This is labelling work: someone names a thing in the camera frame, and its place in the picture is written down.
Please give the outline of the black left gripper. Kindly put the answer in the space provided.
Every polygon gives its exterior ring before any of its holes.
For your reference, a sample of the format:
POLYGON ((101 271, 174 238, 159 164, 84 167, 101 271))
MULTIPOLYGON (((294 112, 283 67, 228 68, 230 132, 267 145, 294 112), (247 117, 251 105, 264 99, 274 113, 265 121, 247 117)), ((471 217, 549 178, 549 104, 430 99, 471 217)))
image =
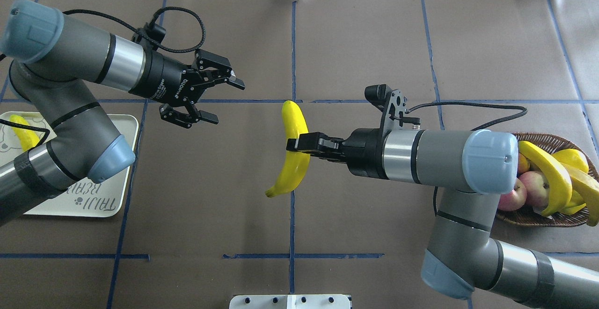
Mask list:
POLYGON ((208 88, 226 83, 240 90, 246 89, 244 81, 232 76, 230 61, 210 51, 196 50, 191 65, 150 49, 144 50, 144 57, 141 78, 129 93, 163 103, 159 107, 162 120, 182 128, 192 128, 193 124, 202 121, 219 123, 217 115, 197 110, 191 104, 197 102, 208 88), (174 109, 184 105, 186 113, 174 109))

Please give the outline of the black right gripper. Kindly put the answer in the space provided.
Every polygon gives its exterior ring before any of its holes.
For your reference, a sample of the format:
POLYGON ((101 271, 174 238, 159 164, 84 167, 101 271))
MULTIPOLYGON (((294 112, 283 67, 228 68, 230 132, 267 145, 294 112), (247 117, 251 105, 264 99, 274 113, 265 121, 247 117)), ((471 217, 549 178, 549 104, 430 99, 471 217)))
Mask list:
MULTIPOLYGON (((387 178, 382 162, 383 136, 379 128, 358 128, 339 143, 339 153, 326 158, 330 162, 344 163, 355 176, 387 178)), ((312 156, 334 152, 334 142, 323 132, 300 134, 287 139, 286 150, 312 156)))

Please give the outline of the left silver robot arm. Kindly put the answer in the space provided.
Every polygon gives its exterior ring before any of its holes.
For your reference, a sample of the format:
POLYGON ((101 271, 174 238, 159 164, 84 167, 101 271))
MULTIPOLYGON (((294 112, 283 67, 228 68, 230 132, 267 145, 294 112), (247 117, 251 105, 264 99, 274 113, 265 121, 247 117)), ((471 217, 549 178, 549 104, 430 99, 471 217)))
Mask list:
POLYGON ((230 61, 203 50, 162 45, 166 31, 158 25, 163 12, 190 13, 163 7, 128 40, 94 27, 73 15, 32 0, 13 2, 1 38, 1 57, 12 58, 9 83, 34 105, 55 137, 19 154, 1 167, 1 223, 23 215, 88 178, 94 183, 113 177, 136 156, 109 119, 86 82, 101 84, 160 103, 163 120, 182 128, 201 121, 217 124, 216 115, 196 103, 224 83, 245 84, 230 61))

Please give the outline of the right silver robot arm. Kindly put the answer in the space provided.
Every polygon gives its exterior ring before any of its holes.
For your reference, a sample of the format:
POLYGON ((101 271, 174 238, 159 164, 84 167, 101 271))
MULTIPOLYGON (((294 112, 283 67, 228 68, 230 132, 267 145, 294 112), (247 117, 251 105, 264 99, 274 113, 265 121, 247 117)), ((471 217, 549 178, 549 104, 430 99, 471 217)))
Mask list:
POLYGON ((347 139, 321 132, 290 136, 286 149, 351 173, 444 189, 421 269, 441 294, 471 298, 476 288, 545 309, 596 309, 598 273, 490 237, 500 195, 516 179, 513 134, 359 128, 347 139))

